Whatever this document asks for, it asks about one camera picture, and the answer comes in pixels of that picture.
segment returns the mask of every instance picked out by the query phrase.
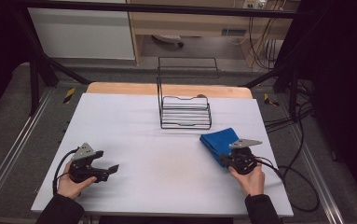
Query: black wire rack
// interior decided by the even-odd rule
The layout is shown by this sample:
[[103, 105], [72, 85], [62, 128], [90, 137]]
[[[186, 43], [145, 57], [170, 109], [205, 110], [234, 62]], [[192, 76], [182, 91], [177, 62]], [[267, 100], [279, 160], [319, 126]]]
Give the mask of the black wire rack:
[[[185, 60], [187, 65], [176, 65], [181, 60]], [[219, 78], [215, 58], [158, 58], [158, 109], [162, 129], [211, 128], [211, 107], [205, 94], [199, 92], [196, 96], [166, 96], [162, 90], [163, 81], [183, 83], [190, 79], [193, 83], [204, 78]]]

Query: table surface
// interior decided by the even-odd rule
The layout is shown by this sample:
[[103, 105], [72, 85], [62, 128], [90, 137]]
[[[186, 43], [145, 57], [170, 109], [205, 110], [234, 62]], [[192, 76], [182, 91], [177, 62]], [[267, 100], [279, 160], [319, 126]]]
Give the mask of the table surface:
[[[133, 94], [117, 89], [114, 94], [90, 93], [105, 85], [125, 84], [94, 83], [82, 95], [35, 198], [33, 211], [42, 211], [52, 197], [51, 181], [62, 156], [87, 142], [94, 150], [104, 151], [93, 167], [105, 169], [120, 164], [107, 182], [93, 184], [77, 199], [90, 214], [186, 217], [247, 214], [239, 184], [214, 160], [199, 137], [233, 128], [240, 138], [262, 141], [262, 145], [252, 147], [253, 153], [270, 159], [276, 166], [256, 100], [210, 97], [213, 115], [210, 130], [164, 130], [159, 127], [157, 96], [140, 95], [139, 90], [134, 90], [147, 84], [133, 84], [137, 88], [127, 86], [129, 92], [136, 92]], [[264, 171], [265, 193], [277, 213], [281, 217], [292, 216], [282, 182], [270, 169]]]

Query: blue towel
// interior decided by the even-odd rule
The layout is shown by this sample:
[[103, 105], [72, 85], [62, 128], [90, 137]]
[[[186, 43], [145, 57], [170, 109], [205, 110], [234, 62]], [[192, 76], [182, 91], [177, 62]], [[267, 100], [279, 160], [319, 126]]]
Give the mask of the blue towel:
[[200, 137], [200, 141], [210, 150], [213, 157], [222, 167], [225, 167], [225, 165], [219, 161], [219, 157], [230, 154], [231, 148], [229, 144], [237, 140], [239, 140], [239, 138], [231, 128], [217, 133], [202, 134]]

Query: wall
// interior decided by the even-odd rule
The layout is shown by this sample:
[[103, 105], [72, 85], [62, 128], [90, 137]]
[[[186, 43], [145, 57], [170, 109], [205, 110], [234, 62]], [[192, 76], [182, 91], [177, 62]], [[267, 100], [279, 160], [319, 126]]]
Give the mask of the wall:
[[134, 60], [127, 12], [43, 8], [29, 11], [42, 47], [50, 57]]

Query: human hand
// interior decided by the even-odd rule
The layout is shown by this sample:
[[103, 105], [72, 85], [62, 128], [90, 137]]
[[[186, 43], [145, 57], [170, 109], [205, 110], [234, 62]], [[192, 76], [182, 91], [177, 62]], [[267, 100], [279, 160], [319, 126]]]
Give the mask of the human hand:
[[64, 174], [59, 179], [59, 187], [57, 189], [57, 193], [68, 197], [70, 199], [75, 199], [79, 196], [80, 192], [85, 189], [86, 187], [90, 186], [97, 180], [96, 176], [92, 176], [81, 183], [76, 183], [70, 179], [68, 175], [68, 171], [70, 170], [71, 162], [69, 161], [65, 165]]
[[265, 173], [263, 173], [260, 163], [258, 163], [248, 175], [240, 175], [231, 166], [228, 167], [228, 170], [231, 175], [239, 181], [244, 193], [250, 194], [251, 196], [263, 194], [265, 188]]

